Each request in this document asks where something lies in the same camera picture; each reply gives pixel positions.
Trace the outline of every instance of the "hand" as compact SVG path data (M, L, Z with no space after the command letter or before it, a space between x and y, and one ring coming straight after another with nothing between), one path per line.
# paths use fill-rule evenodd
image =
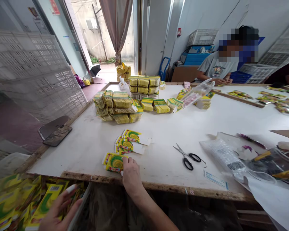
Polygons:
M225 84L231 84L233 79L227 79Z
M214 78L214 79L212 79L211 81L215 81L215 86L216 86L216 85L223 85L223 84L226 83L225 80L223 80L223 79L218 79L218 78Z
M123 160L123 186L127 194L133 198L143 192L144 186L142 185L139 165L131 157L122 157Z
M61 193L54 201L47 215L41 221L38 231L66 231L68 229L71 220L82 203L82 199L77 200L63 221L59 220L58 216L60 212L71 203L71 197L77 190L77 187L70 193L68 189Z

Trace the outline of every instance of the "black hair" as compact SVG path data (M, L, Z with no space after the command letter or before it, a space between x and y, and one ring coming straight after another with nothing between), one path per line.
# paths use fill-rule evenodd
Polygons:
M252 45L254 40L259 40L259 29L251 26L241 26L231 34L231 40L239 40L240 45Z

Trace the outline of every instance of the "phone case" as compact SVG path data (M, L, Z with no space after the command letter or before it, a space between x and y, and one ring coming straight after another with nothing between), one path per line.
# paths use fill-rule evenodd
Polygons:
M61 125L52 134L50 134L43 143L52 147L57 147L63 139L72 131L72 128L66 125Z

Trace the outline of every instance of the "air conditioner unit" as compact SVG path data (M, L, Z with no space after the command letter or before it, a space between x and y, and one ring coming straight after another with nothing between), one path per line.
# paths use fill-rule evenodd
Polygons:
M87 27L90 30L97 29L97 23L94 18L86 19Z

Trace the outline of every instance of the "black umbrella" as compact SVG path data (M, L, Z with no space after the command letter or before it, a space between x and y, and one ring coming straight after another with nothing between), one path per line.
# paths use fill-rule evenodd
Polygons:
M100 67L101 64L93 64L93 66L90 69L90 73L92 75L92 77L96 77L96 75L98 75L98 72L101 70Z

